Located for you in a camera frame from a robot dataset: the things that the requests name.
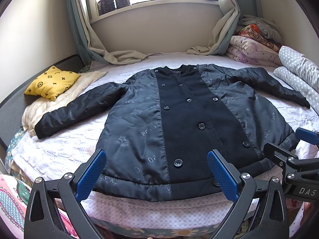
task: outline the curtain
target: curtain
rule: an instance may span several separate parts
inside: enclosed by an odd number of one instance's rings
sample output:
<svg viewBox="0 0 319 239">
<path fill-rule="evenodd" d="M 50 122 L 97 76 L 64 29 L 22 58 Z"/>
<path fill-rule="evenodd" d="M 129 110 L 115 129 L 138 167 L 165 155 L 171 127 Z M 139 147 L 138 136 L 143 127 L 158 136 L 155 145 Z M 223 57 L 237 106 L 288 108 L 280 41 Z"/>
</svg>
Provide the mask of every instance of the curtain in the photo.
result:
<svg viewBox="0 0 319 239">
<path fill-rule="evenodd" d="M 86 0 L 67 0 L 67 8 L 75 43 L 85 65 L 92 60 L 116 65 L 132 64 L 147 57 L 135 50 L 108 52 L 90 25 Z"/>
<path fill-rule="evenodd" d="M 260 0 L 219 0 L 219 5 L 224 17 L 213 28 L 207 47 L 191 47 L 187 50 L 188 54 L 224 55 L 240 14 L 262 17 Z"/>
</svg>

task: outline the stacked bedding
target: stacked bedding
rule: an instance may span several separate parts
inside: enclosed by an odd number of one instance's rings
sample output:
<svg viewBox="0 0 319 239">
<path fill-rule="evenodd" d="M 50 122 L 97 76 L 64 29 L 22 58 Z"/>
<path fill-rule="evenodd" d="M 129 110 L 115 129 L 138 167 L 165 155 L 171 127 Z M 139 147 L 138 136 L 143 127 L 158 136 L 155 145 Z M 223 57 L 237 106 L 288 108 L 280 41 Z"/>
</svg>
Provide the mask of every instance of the stacked bedding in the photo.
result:
<svg viewBox="0 0 319 239">
<path fill-rule="evenodd" d="M 226 56 L 252 65 L 279 67 L 282 41 L 279 28 L 272 22 L 250 15 L 240 16 Z"/>
</svg>

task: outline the polka dot pillow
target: polka dot pillow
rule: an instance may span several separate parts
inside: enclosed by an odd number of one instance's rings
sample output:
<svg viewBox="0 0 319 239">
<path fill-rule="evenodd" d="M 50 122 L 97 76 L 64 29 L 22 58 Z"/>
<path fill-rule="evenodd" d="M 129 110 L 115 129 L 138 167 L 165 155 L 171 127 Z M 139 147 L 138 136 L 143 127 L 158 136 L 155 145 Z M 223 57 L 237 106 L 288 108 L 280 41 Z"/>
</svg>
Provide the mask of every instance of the polka dot pillow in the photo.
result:
<svg viewBox="0 0 319 239">
<path fill-rule="evenodd" d="M 296 91 L 299 91 L 307 101 L 309 101 L 311 107 L 319 115 L 319 95 L 315 89 L 300 79 L 298 76 L 290 72 L 286 67 L 278 67 L 273 72 L 274 76 L 283 80 L 290 85 Z"/>
<path fill-rule="evenodd" d="M 279 58 L 283 66 L 319 92 L 319 68 L 314 62 L 286 46 L 281 47 Z"/>
</svg>

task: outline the star print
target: star print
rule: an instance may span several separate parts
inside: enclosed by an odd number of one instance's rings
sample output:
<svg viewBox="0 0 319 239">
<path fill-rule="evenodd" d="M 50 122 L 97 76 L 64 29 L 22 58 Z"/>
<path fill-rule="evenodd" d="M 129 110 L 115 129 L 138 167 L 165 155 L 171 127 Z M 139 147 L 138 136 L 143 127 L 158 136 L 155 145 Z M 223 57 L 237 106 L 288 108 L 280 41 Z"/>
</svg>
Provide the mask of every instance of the star print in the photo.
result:
<svg viewBox="0 0 319 239">
<path fill-rule="evenodd" d="M 118 138 L 121 142 L 123 142 L 123 141 L 126 141 L 126 139 L 125 139 L 125 137 L 120 137 L 120 138 Z"/>
</svg>

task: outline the white quilted bedspread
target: white quilted bedspread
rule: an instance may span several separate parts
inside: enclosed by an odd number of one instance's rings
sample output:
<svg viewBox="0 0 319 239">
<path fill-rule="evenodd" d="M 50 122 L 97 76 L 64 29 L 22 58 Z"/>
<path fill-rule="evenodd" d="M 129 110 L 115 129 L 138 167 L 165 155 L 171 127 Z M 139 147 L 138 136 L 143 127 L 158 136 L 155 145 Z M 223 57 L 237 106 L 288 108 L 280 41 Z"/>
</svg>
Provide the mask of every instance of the white quilted bedspread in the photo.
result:
<svg viewBox="0 0 319 239">
<path fill-rule="evenodd" d="M 227 57 L 197 56 L 184 53 L 169 53 L 150 56 L 147 60 L 133 65 L 101 66 L 96 70 L 108 71 L 100 80 L 93 83 L 85 91 L 98 85 L 114 81 L 125 82 L 134 73 L 157 67 L 168 66 L 178 68 L 182 64 L 210 64 L 231 67 L 235 69 L 254 67 L 235 62 Z M 265 67 L 270 73 L 273 68 Z M 285 120 L 295 130 L 303 127 L 309 130 L 319 130 L 319 117 L 315 111 L 303 108 L 293 102 L 277 99 L 266 93 L 260 93 L 269 99 L 284 116 Z M 95 151 L 95 145 L 104 128 L 107 112 L 94 116 L 68 129 L 62 130 L 50 138 L 39 140 L 29 133 L 23 136 L 12 151 L 14 161 L 34 180 L 42 176 L 45 180 L 60 179 L 66 172 L 74 172 L 78 166 L 86 162 Z M 296 149 L 300 159 L 314 158 L 318 149 L 301 141 Z M 272 170 L 259 176 L 270 179 L 272 176 L 281 178 L 281 169 Z M 256 208 L 255 200 L 251 210 Z M 223 193 L 217 193 L 195 199 L 147 202 L 136 199 L 116 198 L 101 193 L 91 192 L 82 205 L 90 217 L 132 228 L 153 229 L 190 229 L 215 225 L 225 217 L 232 202 L 227 201 Z"/>
</svg>

